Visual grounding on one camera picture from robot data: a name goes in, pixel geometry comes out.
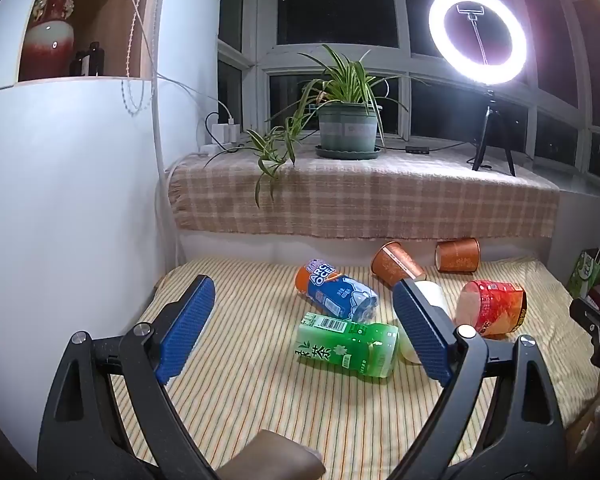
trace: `green bottle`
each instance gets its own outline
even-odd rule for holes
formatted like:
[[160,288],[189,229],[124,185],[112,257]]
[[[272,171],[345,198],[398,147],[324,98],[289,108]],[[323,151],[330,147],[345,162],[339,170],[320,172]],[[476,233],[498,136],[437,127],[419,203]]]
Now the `green bottle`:
[[387,377],[394,363],[398,327],[359,324],[313,312],[304,314],[296,334],[295,352],[327,361],[366,377]]

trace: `tripod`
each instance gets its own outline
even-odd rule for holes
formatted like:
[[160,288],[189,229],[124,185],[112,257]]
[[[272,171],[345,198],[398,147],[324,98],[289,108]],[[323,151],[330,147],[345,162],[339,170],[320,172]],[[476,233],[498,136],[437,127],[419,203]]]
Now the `tripod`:
[[[484,52],[484,46],[482,45],[482,39],[480,38],[480,32],[478,32],[478,16],[484,15],[484,7],[480,6],[479,9],[461,9],[460,6],[456,5],[456,10],[459,14],[465,14],[469,23],[471,23],[474,28],[475,38],[478,40],[478,45],[480,46],[480,53],[482,54],[482,62],[485,65],[488,65],[487,55]],[[498,125],[498,129],[500,130],[500,137],[502,138],[502,145],[504,147],[504,152],[507,156],[507,162],[509,163],[509,171],[512,176],[516,176],[516,170],[513,167],[513,158],[511,156],[511,148],[509,146],[509,136],[507,135],[506,126],[504,124],[504,120],[500,115],[500,112],[496,109],[496,101],[494,98],[493,90],[487,90],[487,97],[489,99],[489,103],[487,104],[487,113],[484,116],[484,123],[482,124],[482,134],[480,135],[480,142],[478,143],[475,151],[474,157],[474,165],[472,170],[478,171],[482,165],[484,160],[484,152],[487,149],[487,131],[490,125],[490,118],[493,116],[494,121]]]

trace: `ring light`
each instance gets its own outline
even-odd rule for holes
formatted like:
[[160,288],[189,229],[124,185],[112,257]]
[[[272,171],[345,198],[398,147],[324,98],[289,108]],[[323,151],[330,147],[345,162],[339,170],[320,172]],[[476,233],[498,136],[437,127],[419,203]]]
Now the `ring light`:
[[[504,22],[511,36],[511,55],[504,63],[476,63],[456,49],[446,33],[445,15],[450,7],[460,2],[475,2],[489,7]],[[494,85],[510,81],[520,73],[525,64],[525,33],[513,13],[500,0],[435,0],[429,11],[429,29],[436,47],[449,64],[462,75],[478,83]]]

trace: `window frame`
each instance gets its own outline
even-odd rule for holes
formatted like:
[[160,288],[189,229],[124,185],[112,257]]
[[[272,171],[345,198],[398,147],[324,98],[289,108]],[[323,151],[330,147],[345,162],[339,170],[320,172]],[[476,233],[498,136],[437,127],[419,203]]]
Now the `window frame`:
[[[587,178],[600,184],[600,178],[588,171],[591,147],[591,133],[600,133],[600,127],[591,121],[592,96],[589,78],[589,65],[580,23],[573,6],[573,0],[559,0],[567,22],[576,67],[578,107],[538,88],[538,66],[533,41],[528,41],[528,59],[525,64],[527,84],[512,81],[498,85],[496,96],[528,108],[525,152],[535,164],[559,167],[573,172],[574,167],[535,155],[538,112],[551,116],[578,130],[575,169]],[[367,50],[365,67],[378,75],[416,76],[459,88],[484,90],[484,86],[460,75],[446,60],[412,54],[410,45],[409,17],[406,0],[394,0],[398,47],[367,46],[360,44],[333,44],[334,48],[346,56],[357,59]],[[532,38],[532,31],[525,0],[513,0],[512,9],[519,17],[525,34]],[[269,77],[315,72],[316,66],[309,59],[298,56],[299,52],[312,54],[328,61],[319,44],[278,45],[278,0],[244,0],[242,9],[242,52],[218,40],[218,59],[242,70],[242,103],[245,128],[263,130],[269,117]],[[401,77],[398,85],[400,101],[411,108],[411,83]],[[432,137],[411,135],[411,115],[403,108],[398,109],[398,128],[405,141],[435,141]]]

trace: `blue gripper pad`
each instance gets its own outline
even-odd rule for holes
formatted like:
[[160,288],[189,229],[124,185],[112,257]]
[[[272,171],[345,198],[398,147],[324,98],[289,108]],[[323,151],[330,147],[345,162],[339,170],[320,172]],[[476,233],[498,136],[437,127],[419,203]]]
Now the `blue gripper pad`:
[[160,364],[155,377],[160,384],[179,375],[193,350],[216,300],[214,281],[205,276],[189,298],[160,345]]
[[402,280],[394,286],[395,313],[427,375],[445,387],[453,375],[448,358],[449,341],[445,340],[432,319],[432,316],[437,316],[434,307],[430,306],[415,285],[415,290],[410,290],[406,282]]

